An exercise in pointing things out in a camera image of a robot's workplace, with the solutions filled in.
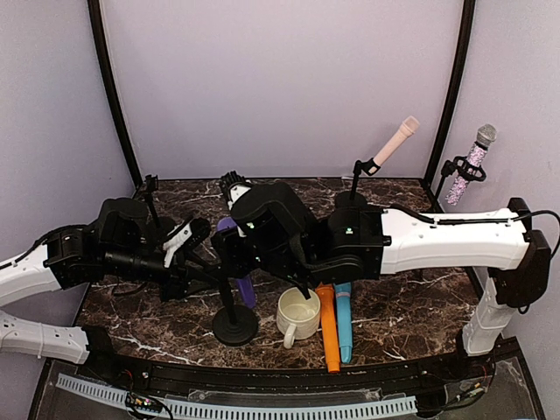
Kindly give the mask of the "purple toy microphone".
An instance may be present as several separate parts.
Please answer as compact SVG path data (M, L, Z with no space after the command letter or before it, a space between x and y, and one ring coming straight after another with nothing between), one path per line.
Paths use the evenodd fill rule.
M217 223L218 231L226 230L229 228L236 228L236 227L237 225L231 217L222 218ZM237 278L236 282L237 282L237 287L242 302L249 309L254 309L256 307L256 294L254 291L251 275L246 275L243 278Z

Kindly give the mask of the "black stand of blue microphone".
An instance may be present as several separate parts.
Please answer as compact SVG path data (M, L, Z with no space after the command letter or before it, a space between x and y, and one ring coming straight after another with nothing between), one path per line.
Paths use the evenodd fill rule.
M168 216L160 216L155 207L153 193L158 190L158 176L146 175L144 179L145 190L143 200L150 210L151 222L149 226L154 231L157 238L166 237L174 228L175 222L173 218Z

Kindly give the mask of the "black stand of purple microphone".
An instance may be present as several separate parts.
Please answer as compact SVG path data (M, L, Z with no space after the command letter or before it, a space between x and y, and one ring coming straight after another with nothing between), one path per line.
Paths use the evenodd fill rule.
M248 344L258 332L259 321L255 313L246 306L235 303L228 277L194 276L197 280L219 281L219 294L222 308L213 317L213 335L228 347L241 347Z

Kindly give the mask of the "orange toy microphone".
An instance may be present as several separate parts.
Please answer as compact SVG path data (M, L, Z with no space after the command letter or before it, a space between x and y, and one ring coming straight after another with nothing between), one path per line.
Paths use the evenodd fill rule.
M340 347L334 308L334 289L321 284L315 290L320 300L320 324L325 351L325 364L329 374L340 372Z

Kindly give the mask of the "blue toy microphone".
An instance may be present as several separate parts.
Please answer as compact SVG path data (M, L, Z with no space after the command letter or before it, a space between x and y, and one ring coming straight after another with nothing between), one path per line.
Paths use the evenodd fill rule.
M340 359L343 364L349 364L353 356L353 326L350 283L334 285L337 310L337 328L339 338Z

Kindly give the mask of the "black stand of pink microphone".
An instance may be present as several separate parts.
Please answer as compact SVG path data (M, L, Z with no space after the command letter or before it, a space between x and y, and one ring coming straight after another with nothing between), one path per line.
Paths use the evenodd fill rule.
M340 192L336 195L334 199L335 207L367 207L367 199L358 192L360 176L362 174L366 174L367 176L371 177L376 174L380 168L381 167L372 158L365 162L356 160L353 167L353 179L351 188L349 191Z

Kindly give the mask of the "pink toy microphone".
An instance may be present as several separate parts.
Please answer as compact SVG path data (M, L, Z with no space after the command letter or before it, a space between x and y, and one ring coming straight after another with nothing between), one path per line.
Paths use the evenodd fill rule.
M373 158L377 167L383 164L396 152L396 150L411 136L420 126L420 122L412 115L408 116L399 126L397 132L386 142L381 150Z

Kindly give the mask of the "black tripod microphone stand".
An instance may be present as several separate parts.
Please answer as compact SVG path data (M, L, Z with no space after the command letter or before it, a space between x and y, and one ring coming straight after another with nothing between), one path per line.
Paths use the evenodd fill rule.
M466 156L456 156L453 160L446 160L441 168L440 179L435 192L431 190L431 184L428 182L427 178L423 178L420 181L420 185L430 201L430 206L424 210L425 213L433 214L443 212L439 204L439 196L445 181L454 174L458 175L460 178L464 178L467 184L471 182L482 182L487 177L483 168L480 165L475 166L469 163Z

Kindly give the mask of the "silver glitter microphone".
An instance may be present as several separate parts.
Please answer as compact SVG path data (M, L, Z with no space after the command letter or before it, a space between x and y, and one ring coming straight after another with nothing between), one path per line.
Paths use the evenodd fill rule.
M475 166L481 166L484 158L486 157L490 146L497 138L497 130L492 124L485 124L477 131L476 139L471 149L465 155L467 161ZM456 206L469 186L464 178L458 175L454 179L451 188L445 196L445 201L451 205Z

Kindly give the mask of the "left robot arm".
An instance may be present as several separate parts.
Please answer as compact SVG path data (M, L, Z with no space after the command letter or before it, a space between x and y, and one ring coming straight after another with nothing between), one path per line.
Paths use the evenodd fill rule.
M94 284L106 276L155 284L163 302L185 298L193 280L217 285L207 263L193 251L210 235L211 224L188 215L150 223L147 204L106 199L88 225L56 228L24 253L1 264L1 304L8 305L47 291ZM123 375L123 361L112 354L101 327L63 327L1 314L1 348L90 368L105 382Z

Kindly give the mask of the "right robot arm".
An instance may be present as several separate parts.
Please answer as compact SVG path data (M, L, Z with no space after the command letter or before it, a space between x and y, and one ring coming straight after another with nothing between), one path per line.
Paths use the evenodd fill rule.
M232 277L259 269L307 291L409 270L487 268L483 297L446 362L456 380L479 367L513 313L548 285L553 249L520 198L488 213L428 215L342 192L319 219L284 182L253 185L229 173L220 189L234 227L212 243Z

